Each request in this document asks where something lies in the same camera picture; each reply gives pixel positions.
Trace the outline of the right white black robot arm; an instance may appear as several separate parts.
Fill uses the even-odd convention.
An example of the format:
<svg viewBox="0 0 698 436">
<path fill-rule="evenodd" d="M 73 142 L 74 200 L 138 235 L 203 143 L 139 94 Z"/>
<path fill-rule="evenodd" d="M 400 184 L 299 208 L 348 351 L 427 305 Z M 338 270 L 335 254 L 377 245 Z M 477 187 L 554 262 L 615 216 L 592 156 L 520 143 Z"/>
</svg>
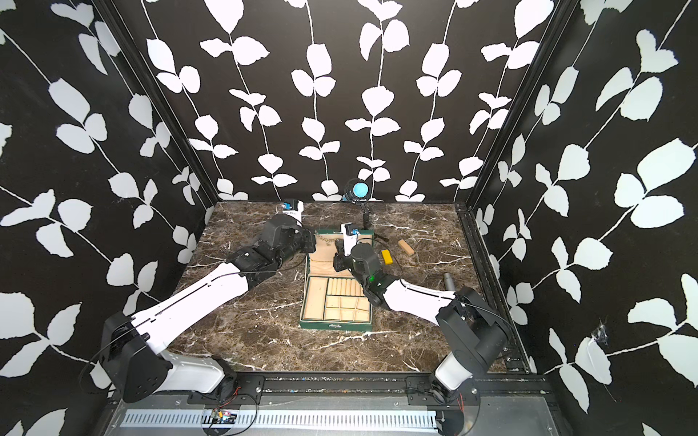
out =
<svg viewBox="0 0 698 436">
<path fill-rule="evenodd" d="M 450 403 L 466 381 L 486 374 L 512 339 L 511 323 L 474 289 L 439 291 L 408 283 L 384 271 L 369 243 L 346 249 L 343 242 L 337 242 L 333 267 L 349 272 L 372 305 L 412 314 L 440 328 L 450 352 L 425 390 L 438 403 Z"/>
</svg>

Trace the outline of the green jewelry box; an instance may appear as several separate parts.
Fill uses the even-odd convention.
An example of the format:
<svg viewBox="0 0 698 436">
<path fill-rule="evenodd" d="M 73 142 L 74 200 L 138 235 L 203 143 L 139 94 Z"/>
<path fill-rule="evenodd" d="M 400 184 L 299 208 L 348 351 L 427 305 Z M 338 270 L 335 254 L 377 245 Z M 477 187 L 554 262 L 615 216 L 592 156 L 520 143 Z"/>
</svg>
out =
<svg viewBox="0 0 698 436">
<path fill-rule="evenodd" d="M 363 287 L 344 270 L 334 270 L 339 231 L 316 231 L 316 250 L 305 264 L 305 290 L 299 325 L 307 330 L 371 332 L 373 307 Z"/>
</svg>

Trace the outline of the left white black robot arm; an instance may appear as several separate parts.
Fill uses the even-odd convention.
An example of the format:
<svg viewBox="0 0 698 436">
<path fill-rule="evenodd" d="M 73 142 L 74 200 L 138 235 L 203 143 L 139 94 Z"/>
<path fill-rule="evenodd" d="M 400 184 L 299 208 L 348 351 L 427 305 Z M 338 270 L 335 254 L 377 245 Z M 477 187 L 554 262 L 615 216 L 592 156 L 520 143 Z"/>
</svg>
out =
<svg viewBox="0 0 698 436">
<path fill-rule="evenodd" d="M 236 373 L 213 357 L 170 352 L 169 345 L 220 306 L 275 276 L 298 253 L 316 250 L 316 232 L 291 214 L 277 214 L 252 245 L 236 251 L 203 279 L 162 303 L 105 321 L 96 361 L 125 403 L 158 392 L 197 392 L 222 400 Z"/>
</svg>

